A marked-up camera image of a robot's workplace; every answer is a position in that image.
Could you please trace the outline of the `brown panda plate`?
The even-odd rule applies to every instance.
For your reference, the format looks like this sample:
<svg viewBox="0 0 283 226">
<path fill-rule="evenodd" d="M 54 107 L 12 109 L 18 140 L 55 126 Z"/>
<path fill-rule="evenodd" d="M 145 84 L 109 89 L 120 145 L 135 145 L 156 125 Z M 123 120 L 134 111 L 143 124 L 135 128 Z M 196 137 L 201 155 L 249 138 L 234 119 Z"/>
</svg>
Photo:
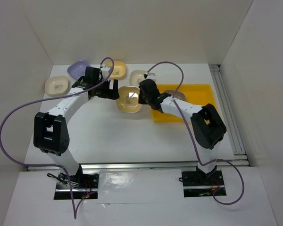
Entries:
<svg viewBox="0 0 283 226">
<path fill-rule="evenodd" d="M 175 91 L 175 90 L 166 90 L 165 93 L 168 93 L 172 96 L 174 96 L 175 98 L 182 100 L 182 101 L 186 101 L 186 96 L 184 93 L 180 92 L 180 91 Z"/>
</svg>

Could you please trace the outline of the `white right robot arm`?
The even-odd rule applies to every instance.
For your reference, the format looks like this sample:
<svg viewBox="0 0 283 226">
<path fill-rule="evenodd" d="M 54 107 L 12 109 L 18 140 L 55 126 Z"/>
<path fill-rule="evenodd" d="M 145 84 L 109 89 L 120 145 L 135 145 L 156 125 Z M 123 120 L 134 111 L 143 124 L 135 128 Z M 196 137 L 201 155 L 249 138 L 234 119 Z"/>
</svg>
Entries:
<svg viewBox="0 0 283 226">
<path fill-rule="evenodd" d="M 169 93 L 160 93 L 151 79 L 140 82 L 139 89 L 140 104 L 183 119 L 198 159 L 196 179 L 202 185 L 208 184 L 216 171 L 217 152 L 226 133 L 226 126 L 216 108 L 212 104 L 195 105 Z"/>
</svg>

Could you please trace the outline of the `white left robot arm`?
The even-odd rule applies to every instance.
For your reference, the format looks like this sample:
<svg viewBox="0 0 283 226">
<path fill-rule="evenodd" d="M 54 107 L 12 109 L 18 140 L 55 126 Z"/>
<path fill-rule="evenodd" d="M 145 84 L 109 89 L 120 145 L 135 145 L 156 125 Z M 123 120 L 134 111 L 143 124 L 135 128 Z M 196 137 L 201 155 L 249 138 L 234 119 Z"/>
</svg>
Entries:
<svg viewBox="0 0 283 226">
<path fill-rule="evenodd" d="M 46 113 L 35 115 L 33 145 L 46 153 L 56 165 L 63 167 L 61 173 L 67 176 L 67 183 L 73 188 L 80 187 L 87 176 L 68 149 L 70 137 L 67 124 L 93 96 L 112 100 L 119 98 L 117 80 L 110 88 L 109 78 L 112 73 L 112 66 L 86 67 L 85 74 L 72 85 L 69 97 Z"/>
</svg>

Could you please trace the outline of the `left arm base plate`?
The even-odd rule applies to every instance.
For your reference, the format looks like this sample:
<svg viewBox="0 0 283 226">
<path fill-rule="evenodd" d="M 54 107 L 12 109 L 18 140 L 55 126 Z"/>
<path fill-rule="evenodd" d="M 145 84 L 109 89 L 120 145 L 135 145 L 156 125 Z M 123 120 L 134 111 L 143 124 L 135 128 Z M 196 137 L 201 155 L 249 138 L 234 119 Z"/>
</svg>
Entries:
<svg viewBox="0 0 283 226">
<path fill-rule="evenodd" d="M 55 176 L 48 173 L 47 177 L 53 178 L 56 181 L 54 200 L 71 200 L 70 186 L 66 175 L 59 173 L 58 176 Z M 86 174 L 81 182 L 71 181 L 71 186 L 74 200 L 82 198 L 87 200 L 97 199 L 99 173 Z"/>
</svg>

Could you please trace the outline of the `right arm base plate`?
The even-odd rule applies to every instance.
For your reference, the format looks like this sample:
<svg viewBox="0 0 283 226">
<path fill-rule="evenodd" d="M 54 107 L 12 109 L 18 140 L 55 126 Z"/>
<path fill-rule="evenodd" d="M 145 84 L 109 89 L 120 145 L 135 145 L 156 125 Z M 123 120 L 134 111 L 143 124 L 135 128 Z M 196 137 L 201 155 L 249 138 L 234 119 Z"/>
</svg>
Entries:
<svg viewBox="0 0 283 226">
<path fill-rule="evenodd" d="M 210 178 L 203 180 L 195 171 L 183 171 L 178 179 L 183 185 L 184 197 L 226 196 L 222 171 L 217 170 Z"/>
</svg>

